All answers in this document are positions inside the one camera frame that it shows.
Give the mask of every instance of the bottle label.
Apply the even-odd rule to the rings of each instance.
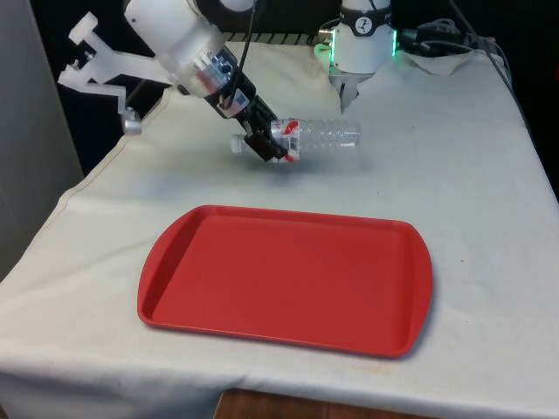
[[[287,156],[279,162],[296,162],[300,159],[299,120],[274,120],[271,125],[272,137],[287,150]]]

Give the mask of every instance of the cable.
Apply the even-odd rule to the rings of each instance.
[[[487,57],[491,61],[491,64],[493,64],[493,67],[495,67],[495,70],[497,70],[497,73],[500,75],[500,78],[503,80],[503,83],[505,83],[505,85],[507,85],[508,90],[514,96],[513,87],[508,82],[507,78],[505,77],[505,74],[503,74],[503,71],[500,69],[499,65],[495,61],[495,58],[493,57],[491,52],[487,49],[487,46],[485,45],[485,43],[480,42],[480,37],[478,36],[478,32],[475,31],[472,24],[470,24],[468,19],[466,19],[466,16],[464,16],[464,14],[462,13],[462,10],[460,10],[460,8],[456,5],[456,3],[454,3],[454,0],[448,0],[448,3],[451,5],[452,9],[454,10],[454,13],[456,13],[456,15],[459,17],[460,21],[462,21],[464,26],[468,29],[468,31],[473,35],[474,39],[478,42],[478,45],[481,45],[483,47],[483,51],[485,51]]]
[[[245,66],[246,55],[248,54],[248,48],[251,45],[252,39],[252,31],[254,30],[254,21],[256,20],[256,8],[258,5],[259,0],[254,0],[252,4],[252,11],[251,11],[251,22],[248,25],[248,32],[246,33],[246,41],[245,41],[245,48],[243,49],[243,55],[241,55],[241,60],[238,64],[238,69],[235,72],[235,79],[233,79],[232,89],[231,89],[231,97],[228,100],[228,103],[224,103],[224,109],[227,110],[233,104],[233,100],[235,99],[235,93],[238,88],[238,84],[241,80],[241,74],[243,72],[243,67]]]
[[[464,51],[473,51],[473,48],[467,46],[467,45],[462,45],[462,44],[458,44],[456,42],[450,42],[450,41],[436,41],[436,40],[432,40],[432,41],[424,41],[421,43],[421,45],[445,45],[445,46],[453,46],[456,48],[460,48]]]
[[[505,86],[507,86],[508,91],[513,96],[514,103],[518,107],[518,111],[521,114],[522,120],[524,121],[524,125],[526,126],[526,129],[528,130],[528,135],[530,136],[530,140],[532,140],[532,145],[535,147],[534,136],[532,135],[530,125],[528,124],[528,119],[526,118],[526,114],[522,110],[522,106],[521,106],[520,101],[518,100],[518,98],[514,94],[514,90],[513,90],[512,85],[508,82],[507,78],[505,77],[505,74],[503,74],[503,71],[500,69],[499,65],[495,61],[495,58],[493,58],[493,55],[491,55],[491,52],[487,49],[486,44],[485,43],[480,43],[480,37],[478,37],[478,33],[475,31],[475,29],[470,24],[468,19],[466,19],[466,16],[464,16],[464,14],[462,13],[462,10],[460,10],[460,8],[456,5],[456,3],[454,3],[454,0],[448,0],[448,3],[450,4],[451,8],[454,10],[454,13],[456,13],[456,16],[459,17],[462,24],[464,24],[464,26],[470,31],[470,33],[476,38],[476,40],[478,40],[478,45],[483,45],[483,49],[484,49],[487,57],[491,61],[491,64],[493,64],[493,67],[495,67],[495,70],[497,70],[497,73],[500,75],[501,80],[503,80],[503,83],[505,83]]]
[[[500,57],[503,58],[503,63],[505,64],[505,70],[507,70],[507,76],[508,79],[510,80],[510,83],[513,82],[513,72],[510,69],[510,64],[508,63],[508,58],[507,58],[507,54],[505,54],[505,52],[503,51],[503,49],[499,46],[499,44],[497,44],[495,41],[493,41],[492,39],[489,38],[484,38],[486,42],[488,42],[489,44],[492,44],[495,49],[497,50],[497,52],[499,53]]]
[[[335,24],[339,24],[339,23],[340,23],[340,18],[338,17],[336,19],[332,19],[332,20],[328,20],[327,22],[324,22],[323,24],[321,24],[321,27],[319,29],[331,28]]]
[[[421,24],[418,29],[433,29],[435,31],[444,31],[451,33],[452,35],[459,35],[460,29],[456,27],[456,24],[452,19],[437,19],[427,24]]]

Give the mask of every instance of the tray rim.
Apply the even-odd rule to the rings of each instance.
[[[379,223],[385,224],[394,224],[397,225],[399,228],[404,228],[409,235],[411,235],[411,255],[413,258],[413,271],[414,271],[414,278],[411,281],[413,284],[414,291],[412,292],[412,304],[411,304],[411,316],[409,320],[409,332],[407,333],[408,339],[407,341],[398,349],[394,351],[390,351],[389,353],[385,352],[377,352],[377,351],[357,351],[351,348],[345,347],[338,347],[336,345],[326,345],[320,344],[315,342],[305,342],[299,340],[290,340],[286,338],[276,338],[270,336],[258,336],[255,334],[250,333],[237,333],[237,332],[227,332],[227,331],[220,331],[216,329],[206,329],[206,328],[198,328],[192,326],[178,326],[178,325],[169,325],[164,324],[162,322],[158,322],[153,320],[153,311],[157,306],[157,303],[160,301],[162,294],[164,293],[164,288],[159,291],[160,295],[155,299],[156,302],[152,306],[148,306],[147,304],[147,296],[151,292],[155,292],[153,290],[153,285],[151,279],[155,277],[155,271],[158,269],[162,269],[162,256],[167,255],[167,251],[174,246],[176,247],[179,245],[177,241],[182,242],[183,240],[179,240],[181,231],[188,226],[190,223],[197,223],[197,227],[193,230],[190,239],[186,243],[180,243],[181,247],[178,249],[183,251],[175,252],[178,254],[175,255],[175,266],[172,272],[169,274],[169,279],[165,282],[165,287],[172,279],[172,274],[175,272],[176,267],[179,265],[182,255],[188,249],[190,245],[191,239],[196,235],[198,228],[202,221],[211,215],[226,215],[226,216],[255,216],[256,218],[271,218],[270,215],[275,215],[279,217],[279,219],[290,219],[293,218],[294,222],[305,222],[309,223],[308,219],[305,221],[297,221],[294,218],[317,218],[316,223],[332,225],[334,223],[346,223],[347,225],[358,225],[363,227],[364,225],[368,224],[369,226],[378,225]],[[330,223],[324,223],[323,220],[327,218]],[[396,220],[386,220],[386,219],[379,219],[379,218],[367,218],[367,217],[359,217],[359,216],[343,216],[343,215],[329,215],[329,214],[320,214],[320,213],[313,213],[313,212],[302,212],[302,211],[288,211],[288,210],[278,210],[278,209],[260,209],[260,208],[247,208],[247,207],[233,207],[233,206],[225,206],[225,205],[202,205],[196,207],[189,211],[188,213],[184,214],[180,218],[178,218],[174,223],[172,223],[157,239],[153,248],[151,249],[148,258],[143,266],[140,283],[138,285],[138,299],[137,299],[137,313],[138,317],[142,322],[145,324],[156,327],[156,328],[163,328],[167,330],[176,330],[176,331],[183,331],[183,332],[192,332],[192,333],[203,333],[215,336],[224,336],[228,338],[241,338],[241,339],[249,339],[253,341],[264,341],[264,342],[277,342],[277,343],[284,343],[289,344],[290,346],[296,347],[311,347],[317,348],[321,350],[330,350],[336,352],[343,352],[343,353],[350,353],[350,354],[361,354],[366,356],[375,356],[375,357],[383,357],[383,358],[400,358],[408,354],[414,345],[418,341],[419,335],[422,333],[424,324],[426,319],[429,315],[430,307],[431,307],[431,298],[432,298],[432,291],[433,291],[433,272],[432,272],[432,264],[431,264],[431,257],[429,251],[427,250],[427,246],[423,240],[423,238],[419,235],[418,231],[413,227],[411,224],[406,223],[404,221],[396,221]]]

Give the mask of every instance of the cloth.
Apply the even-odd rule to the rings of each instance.
[[[310,48],[254,45],[247,73],[280,118],[339,117]],[[558,417],[559,212],[487,58],[438,77],[396,57],[347,113],[362,124],[357,157],[266,165],[231,154],[235,121],[167,91],[145,134],[61,198],[0,284],[10,419],[204,419],[228,388],[445,418]],[[413,352],[388,361],[143,325],[143,262],[202,204],[412,223],[435,283]]]

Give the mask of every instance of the wall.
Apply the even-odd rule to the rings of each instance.
[[[31,8],[0,1],[0,280],[81,168]]]

